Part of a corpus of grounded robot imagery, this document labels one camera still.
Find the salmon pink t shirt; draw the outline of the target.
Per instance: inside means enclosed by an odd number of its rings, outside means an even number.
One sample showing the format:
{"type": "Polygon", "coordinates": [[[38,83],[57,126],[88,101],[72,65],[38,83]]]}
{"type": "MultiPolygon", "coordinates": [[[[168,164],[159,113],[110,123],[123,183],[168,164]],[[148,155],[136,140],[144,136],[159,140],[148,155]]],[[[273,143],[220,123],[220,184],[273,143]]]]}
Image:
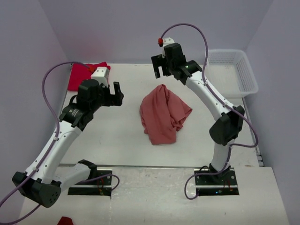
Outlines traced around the salmon pink t shirt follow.
{"type": "Polygon", "coordinates": [[[152,145],[173,144],[192,108],[164,84],[142,100],[139,113],[144,133],[152,145]]]}

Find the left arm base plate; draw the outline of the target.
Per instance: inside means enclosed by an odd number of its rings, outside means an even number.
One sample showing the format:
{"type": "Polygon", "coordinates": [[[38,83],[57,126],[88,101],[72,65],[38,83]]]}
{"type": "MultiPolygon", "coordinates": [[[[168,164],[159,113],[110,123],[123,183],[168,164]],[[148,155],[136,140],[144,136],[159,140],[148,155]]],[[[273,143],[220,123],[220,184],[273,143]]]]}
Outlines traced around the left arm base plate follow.
{"type": "Polygon", "coordinates": [[[108,196],[112,195],[112,169],[97,169],[96,175],[93,177],[99,177],[107,175],[99,180],[74,185],[67,191],[68,195],[76,196],[108,196]]]}

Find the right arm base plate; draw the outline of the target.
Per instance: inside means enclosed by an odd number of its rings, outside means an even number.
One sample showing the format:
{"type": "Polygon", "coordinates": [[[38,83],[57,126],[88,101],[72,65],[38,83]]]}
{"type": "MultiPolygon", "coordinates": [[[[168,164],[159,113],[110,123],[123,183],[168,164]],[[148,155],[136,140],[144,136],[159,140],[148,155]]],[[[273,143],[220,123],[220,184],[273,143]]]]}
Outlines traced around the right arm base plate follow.
{"type": "Polygon", "coordinates": [[[198,196],[239,195],[234,169],[221,176],[196,175],[195,186],[198,196]]]}

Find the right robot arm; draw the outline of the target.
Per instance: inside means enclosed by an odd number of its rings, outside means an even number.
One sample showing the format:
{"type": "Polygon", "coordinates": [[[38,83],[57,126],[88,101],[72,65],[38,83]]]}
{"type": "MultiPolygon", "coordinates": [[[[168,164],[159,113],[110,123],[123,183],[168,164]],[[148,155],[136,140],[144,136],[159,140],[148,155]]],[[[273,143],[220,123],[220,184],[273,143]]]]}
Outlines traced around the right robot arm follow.
{"type": "Polygon", "coordinates": [[[230,169],[230,145],[242,130],[245,110],[240,105],[235,107],[215,90],[200,65],[194,60],[186,60],[180,44],[161,44],[161,47],[162,53],[151,58],[155,77],[172,75],[181,81],[201,99],[215,120],[209,129],[215,144],[213,159],[206,174],[212,183],[220,184],[230,169]]]}

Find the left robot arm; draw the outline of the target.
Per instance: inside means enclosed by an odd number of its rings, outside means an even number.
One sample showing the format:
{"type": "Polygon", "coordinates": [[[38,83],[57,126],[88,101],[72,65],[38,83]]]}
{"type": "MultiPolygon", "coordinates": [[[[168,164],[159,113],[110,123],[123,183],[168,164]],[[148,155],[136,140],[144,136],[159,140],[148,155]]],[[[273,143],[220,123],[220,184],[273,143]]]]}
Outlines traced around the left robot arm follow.
{"type": "Polygon", "coordinates": [[[69,104],[62,110],[58,125],[51,138],[36,160],[25,172],[16,172],[12,178],[19,192],[38,205],[50,208],[58,200],[61,192],[76,184],[93,184],[103,180],[97,176],[97,166],[85,159],[78,161],[65,175],[56,170],[72,143],[94,118],[94,113],[102,106],[121,106],[124,98],[118,82],[110,88],[95,79],[84,80],[69,104]]]}

